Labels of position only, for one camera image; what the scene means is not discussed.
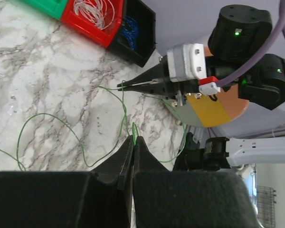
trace white wire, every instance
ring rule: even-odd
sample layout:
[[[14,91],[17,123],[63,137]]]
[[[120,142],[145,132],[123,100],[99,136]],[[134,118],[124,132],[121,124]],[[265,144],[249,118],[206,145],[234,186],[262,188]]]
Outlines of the white wire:
[[[275,138],[275,130],[274,129],[271,130],[271,134],[272,134],[272,137]]]
[[[105,17],[108,10],[106,1],[109,2],[113,10],[112,20],[107,25],[105,25]],[[113,23],[115,17],[114,5],[110,0],[93,0],[93,2],[91,0],[75,0],[74,13],[77,16],[81,13],[87,20],[95,24],[98,29],[104,30]]]

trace green wire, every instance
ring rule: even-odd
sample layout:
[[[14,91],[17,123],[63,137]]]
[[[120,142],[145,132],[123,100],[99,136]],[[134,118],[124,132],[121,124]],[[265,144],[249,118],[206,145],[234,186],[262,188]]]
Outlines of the green wire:
[[[130,136],[130,133],[129,133],[129,130],[128,130],[128,117],[127,117],[127,108],[126,106],[124,105],[124,87],[123,87],[123,82],[122,81],[122,93],[123,93],[123,96],[122,96],[122,99],[120,99],[116,94],[114,94],[112,91],[114,90],[117,90],[117,89],[109,89],[109,88],[105,88],[101,85],[98,86],[98,88],[101,88],[101,89],[104,89],[106,90],[107,92],[109,92],[110,94],[112,94],[114,97],[116,97],[123,105],[123,111],[124,111],[124,116],[125,116],[125,122],[126,122],[126,131],[127,131],[127,134],[128,136]]]
[[[15,161],[17,161],[18,164],[20,163],[20,165],[22,166],[22,168],[25,170],[24,165],[23,165],[21,162],[19,162],[19,161],[17,160],[17,158],[13,157],[13,156],[10,155],[9,153],[7,153],[7,152],[5,152],[5,151],[3,151],[3,150],[1,150],[1,149],[0,149],[0,152],[2,152],[2,153],[4,153],[4,154],[6,154],[7,156],[11,157],[11,158],[14,159]]]
[[[116,97],[116,98],[122,103],[122,105],[123,105],[123,111],[124,111],[124,116],[123,116],[123,119],[122,119],[122,122],[121,122],[121,127],[120,127],[120,131],[119,131],[119,135],[118,135],[116,144],[114,145],[113,149],[112,149],[109,153],[107,153],[105,156],[103,156],[103,157],[101,157],[100,159],[98,159],[97,161],[95,161],[92,165],[88,165],[88,164],[87,164],[84,146],[83,146],[83,144],[80,142],[79,138],[77,137],[77,135],[75,134],[75,132],[72,130],[72,128],[71,128],[67,123],[65,123],[63,120],[61,120],[60,118],[58,118],[58,117],[56,117],[56,116],[54,116],[54,115],[52,115],[52,114],[48,114],[48,113],[35,114],[35,115],[31,116],[31,117],[24,123],[24,125],[22,126],[21,131],[20,131],[20,133],[19,133],[19,137],[18,137],[18,141],[17,141],[16,158],[13,157],[12,155],[10,155],[9,153],[7,153],[7,152],[1,150],[1,149],[0,149],[0,152],[6,154],[7,156],[9,156],[9,157],[11,157],[12,159],[14,159],[15,161],[17,161],[18,167],[19,167],[19,169],[20,169],[21,171],[26,171],[25,166],[24,166],[23,163],[21,163],[20,160],[19,160],[19,145],[20,145],[20,140],[21,140],[21,136],[22,136],[22,134],[23,134],[24,128],[25,128],[25,126],[28,124],[28,122],[29,122],[30,120],[32,120],[33,118],[35,118],[35,117],[37,117],[37,116],[39,116],[39,115],[48,115],[48,116],[53,117],[54,119],[59,120],[64,126],[66,126],[66,127],[71,131],[71,133],[72,133],[72,134],[76,137],[76,139],[78,140],[78,143],[79,143],[79,145],[80,145],[80,147],[81,147],[82,155],[83,155],[83,159],[84,159],[85,165],[86,165],[88,168],[93,167],[95,164],[97,164],[99,161],[101,161],[102,159],[104,159],[105,157],[107,157],[108,155],[110,155],[110,154],[116,149],[116,147],[117,147],[117,145],[118,145],[118,143],[119,143],[119,139],[120,139],[120,137],[121,137],[121,133],[122,133],[122,129],[123,129],[123,124],[124,124],[124,122],[126,122],[126,123],[125,123],[125,126],[126,126],[127,134],[130,135],[129,130],[128,130],[127,108],[126,108],[126,106],[124,105],[124,90],[123,90],[124,87],[123,87],[123,85],[122,85],[122,93],[123,93],[122,99],[120,99],[117,95],[115,95],[113,92],[111,92],[111,91],[116,90],[116,89],[109,89],[109,88],[105,88],[105,87],[103,87],[103,86],[98,86],[98,87],[101,88],[101,89],[106,90],[107,92],[109,92],[110,94],[112,94],[114,97]],[[154,99],[160,100],[161,102],[163,102],[164,104],[166,104],[167,106],[169,106],[169,107],[176,113],[176,115],[178,116],[178,118],[180,119],[180,121],[181,121],[181,123],[182,123],[182,127],[183,127],[183,129],[184,129],[184,139],[185,139],[185,142],[186,142],[186,130],[185,130],[184,124],[183,124],[183,122],[182,122],[182,120],[181,120],[179,114],[177,113],[177,111],[176,111],[170,104],[168,104],[167,102],[163,101],[163,100],[160,99],[160,98],[153,97],[153,96],[148,96],[148,95],[144,95],[144,96],[145,96],[145,97],[150,97],[150,98],[154,98]],[[134,145],[136,144],[135,131],[136,131],[136,133],[137,133],[137,136],[139,136],[139,132],[138,132],[138,127],[137,127],[137,125],[136,125],[135,123],[132,123],[132,135],[133,135]],[[160,161],[160,162],[161,162],[161,163],[169,163],[169,162],[173,161],[173,160],[176,159],[176,158],[179,156],[179,154],[183,151],[184,147],[185,147],[185,143],[184,143],[184,146],[183,146],[183,148],[181,149],[181,151],[180,151],[175,157],[173,157],[172,159],[170,159],[170,160],[168,160],[168,161]]]
[[[52,115],[52,114],[47,114],[47,113],[35,114],[35,115],[31,116],[31,117],[24,123],[24,125],[22,126],[21,131],[20,131],[20,133],[19,133],[19,137],[18,137],[18,141],[17,141],[16,158],[13,157],[12,155],[10,155],[9,153],[7,153],[7,152],[1,150],[1,149],[0,149],[0,152],[2,152],[2,153],[4,153],[4,154],[6,154],[7,156],[11,157],[12,159],[14,159],[14,160],[17,162],[18,167],[19,167],[19,169],[20,169],[21,171],[26,171],[25,166],[24,166],[23,163],[21,163],[20,160],[19,160],[19,146],[20,146],[20,140],[21,140],[21,137],[22,137],[24,128],[26,127],[26,125],[28,124],[28,122],[29,122],[30,120],[32,120],[33,118],[35,118],[36,116],[39,116],[39,115],[48,115],[48,116],[51,116],[51,117],[53,117],[53,118],[59,120],[63,125],[65,125],[65,126],[71,131],[71,133],[72,133],[72,134],[76,137],[76,139],[78,140],[78,143],[79,143],[79,145],[80,145],[80,147],[81,147],[82,155],[83,155],[83,159],[84,159],[85,165],[86,165],[88,168],[93,167],[93,166],[94,166],[95,164],[97,164],[100,160],[102,160],[103,158],[107,157],[109,154],[111,154],[111,153],[116,149],[116,147],[117,147],[117,145],[118,145],[118,143],[119,143],[119,139],[120,139],[121,133],[122,133],[124,121],[127,121],[127,115],[126,115],[127,109],[126,109],[126,107],[125,107],[125,105],[124,105],[124,99],[121,100],[118,96],[116,96],[114,93],[112,93],[111,90],[113,90],[113,89],[108,89],[108,88],[105,88],[105,87],[102,87],[102,86],[99,86],[99,88],[102,88],[102,89],[108,91],[109,93],[111,93],[113,96],[115,96],[115,97],[123,104],[123,110],[124,110],[125,115],[123,116],[122,123],[121,123],[121,127],[120,127],[120,131],[119,131],[119,135],[118,135],[118,139],[117,139],[117,142],[116,142],[116,144],[114,145],[113,149],[112,149],[109,153],[107,153],[105,156],[103,156],[103,157],[101,157],[100,159],[98,159],[97,161],[95,161],[92,165],[88,165],[88,164],[87,164],[84,146],[83,146],[83,144],[80,142],[79,138],[77,137],[77,135],[75,134],[75,132],[72,130],[72,128],[71,128],[70,126],[68,126],[67,123],[65,123],[63,120],[59,119],[58,117],[56,117],[56,116],[54,116],[54,115]],[[127,125],[126,125],[126,131],[127,131],[128,135],[130,135]]]
[[[132,123],[132,136],[133,136],[133,142],[134,142],[134,146],[136,145],[136,135],[135,135],[135,131],[137,133],[137,136],[139,136],[139,133],[138,133],[138,128],[136,126],[136,124],[133,122]]]
[[[183,123],[183,121],[181,120],[181,117],[180,115],[178,114],[178,112],[175,110],[175,108],[173,108],[170,104],[168,104],[167,102],[165,102],[164,100],[160,99],[160,98],[157,98],[157,97],[154,97],[154,96],[148,96],[146,94],[143,94],[145,97],[150,97],[150,98],[154,98],[154,99],[157,99],[157,100],[160,100],[161,102],[163,102],[165,105],[169,106],[174,112],[175,114],[177,115],[178,119],[180,120],[181,122],[181,125],[183,127],[183,130],[184,130],[184,145],[182,147],[182,149],[180,150],[180,152],[178,152],[178,154],[176,156],[174,156],[172,159],[168,160],[168,161],[159,161],[160,163],[170,163],[171,161],[173,161],[174,159],[176,159],[180,153],[184,150],[185,148],[185,144],[186,144],[186,129],[185,129],[185,125]]]

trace black storage bin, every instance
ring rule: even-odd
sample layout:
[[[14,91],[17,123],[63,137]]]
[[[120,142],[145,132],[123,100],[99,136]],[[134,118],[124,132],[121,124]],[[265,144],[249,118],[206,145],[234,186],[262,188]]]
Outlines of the black storage bin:
[[[155,12],[140,0],[124,0],[123,21],[108,49],[122,58],[143,67],[156,48]],[[136,47],[130,49],[127,42],[122,42],[121,32],[126,26],[126,17],[133,18],[139,29]]]

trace blue wire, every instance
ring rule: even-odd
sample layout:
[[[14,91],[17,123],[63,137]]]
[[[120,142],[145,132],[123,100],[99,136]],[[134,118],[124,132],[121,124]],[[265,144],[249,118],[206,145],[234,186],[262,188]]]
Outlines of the blue wire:
[[[126,25],[120,35],[128,41],[129,48],[134,50],[136,48],[136,39],[139,35],[138,24],[136,20],[129,16],[126,16],[125,21]]]

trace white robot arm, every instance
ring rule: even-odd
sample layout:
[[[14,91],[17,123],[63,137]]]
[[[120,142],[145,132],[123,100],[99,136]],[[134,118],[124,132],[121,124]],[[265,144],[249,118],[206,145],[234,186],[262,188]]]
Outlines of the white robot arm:
[[[226,158],[230,166],[253,163],[285,163],[285,137],[268,139],[236,139],[226,142]]]

